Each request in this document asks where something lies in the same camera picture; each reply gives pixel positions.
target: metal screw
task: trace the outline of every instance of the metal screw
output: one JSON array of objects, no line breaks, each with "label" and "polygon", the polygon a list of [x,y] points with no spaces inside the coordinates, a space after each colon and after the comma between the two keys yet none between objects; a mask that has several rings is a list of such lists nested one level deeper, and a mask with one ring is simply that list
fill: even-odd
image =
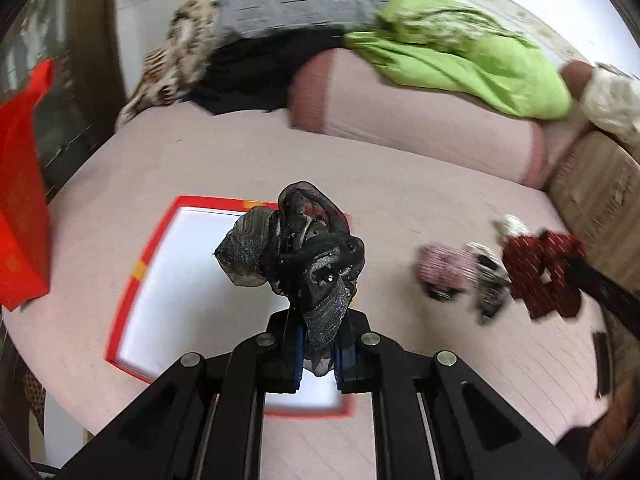
[{"label": "metal screw", "polygon": [[375,332],[365,332],[360,336],[360,341],[367,346],[375,346],[380,342],[380,336]]},{"label": "metal screw", "polygon": [[453,352],[449,352],[449,350],[445,350],[443,352],[438,352],[436,359],[441,365],[451,366],[456,363],[458,358]]},{"label": "metal screw", "polygon": [[276,342],[276,338],[273,334],[263,332],[256,336],[255,342],[257,342],[260,346],[271,346]]},{"label": "metal screw", "polygon": [[191,368],[200,362],[200,356],[194,352],[189,352],[180,358],[180,364],[187,368]]}]

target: black strap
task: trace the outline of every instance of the black strap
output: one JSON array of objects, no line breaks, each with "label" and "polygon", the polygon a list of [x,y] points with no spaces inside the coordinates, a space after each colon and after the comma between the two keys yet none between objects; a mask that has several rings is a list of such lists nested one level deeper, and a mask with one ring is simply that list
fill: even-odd
[{"label": "black strap", "polygon": [[616,316],[629,332],[640,339],[640,300],[582,258],[569,261],[565,273],[569,285],[580,288],[600,306]]}]

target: black cloth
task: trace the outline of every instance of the black cloth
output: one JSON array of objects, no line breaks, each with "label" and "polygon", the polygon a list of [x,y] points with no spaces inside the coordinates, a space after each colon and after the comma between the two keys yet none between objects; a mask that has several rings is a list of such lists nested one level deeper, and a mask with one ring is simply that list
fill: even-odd
[{"label": "black cloth", "polygon": [[564,278],[569,285],[580,288],[596,300],[602,308],[617,317],[636,339],[640,339],[640,291],[635,291],[636,297],[582,258],[568,261]]},{"label": "black cloth", "polygon": [[334,338],[356,295],[364,243],[346,216],[308,182],[287,186],[278,209],[242,215],[214,253],[236,285],[260,286],[289,299],[305,320],[305,359],[315,375],[332,369]]},{"label": "black cloth", "polygon": [[596,424],[591,427],[571,428],[556,444],[556,449],[582,473],[587,469],[587,452]]},{"label": "black cloth", "polygon": [[340,28],[296,29],[223,46],[188,98],[215,115],[286,108],[295,73],[316,54],[341,47],[343,34]]}]

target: clothing pile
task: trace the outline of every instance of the clothing pile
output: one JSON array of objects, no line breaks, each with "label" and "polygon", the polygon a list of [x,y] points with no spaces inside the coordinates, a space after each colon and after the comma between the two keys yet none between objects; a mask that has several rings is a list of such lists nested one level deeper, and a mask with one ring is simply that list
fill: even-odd
[{"label": "clothing pile", "polygon": [[452,0],[189,0],[116,127],[180,98],[213,114],[284,108],[296,72],[341,46],[395,84],[466,92],[512,116],[559,119],[571,107],[539,47]]},{"label": "clothing pile", "polygon": [[430,298],[453,301],[461,292],[477,291],[479,323],[491,321],[507,303],[509,281],[495,254],[475,242],[462,249],[433,243],[418,250],[415,272]]},{"label": "clothing pile", "polygon": [[561,119],[571,96],[540,48],[484,12],[453,0],[391,0],[381,27],[346,43],[399,85],[464,92],[496,110]]},{"label": "clothing pile", "polygon": [[[204,14],[193,7],[207,1],[214,12],[203,28]],[[189,90],[188,99],[214,114],[284,108],[297,70],[323,50],[342,46],[345,30],[372,27],[387,2],[190,0],[176,12],[164,48],[147,57],[142,81],[116,126]],[[194,26],[181,27],[185,18]],[[185,59],[197,59],[199,67],[184,66]]]}]

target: green cloth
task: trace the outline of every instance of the green cloth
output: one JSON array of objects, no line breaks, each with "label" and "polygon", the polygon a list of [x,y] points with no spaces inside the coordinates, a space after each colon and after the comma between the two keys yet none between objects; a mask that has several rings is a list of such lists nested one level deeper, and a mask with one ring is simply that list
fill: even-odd
[{"label": "green cloth", "polygon": [[561,119],[571,96],[540,48],[484,12],[453,0],[391,0],[382,27],[346,45],[403,86],[464,92],[505,114]]}]

